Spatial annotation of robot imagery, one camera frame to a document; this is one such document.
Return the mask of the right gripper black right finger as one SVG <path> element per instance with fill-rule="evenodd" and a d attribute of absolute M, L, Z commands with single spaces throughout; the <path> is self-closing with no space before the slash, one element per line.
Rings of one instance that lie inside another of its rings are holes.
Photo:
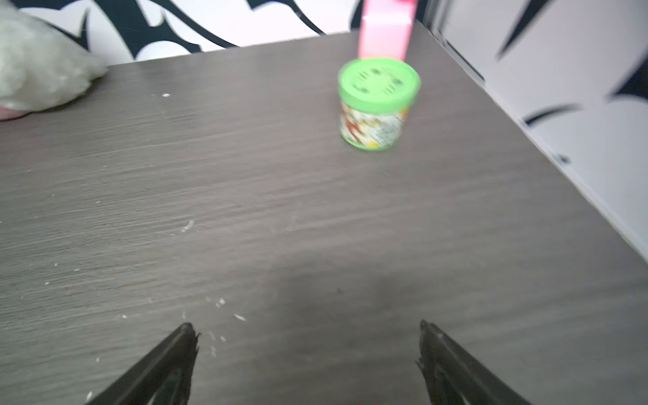
<path fill-rule="evenodd" d="M 417 366 L 432 404 L 530 405 L 437 325 L 420 322 Z"/>

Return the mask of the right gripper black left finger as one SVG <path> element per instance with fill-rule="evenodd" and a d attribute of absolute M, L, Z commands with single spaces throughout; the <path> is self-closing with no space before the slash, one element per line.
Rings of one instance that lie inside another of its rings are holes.
<path fill-rule="evenodd" d="M 190 322 L 182 323 L 89 404 L 188 404 L 198 338 Z"/>

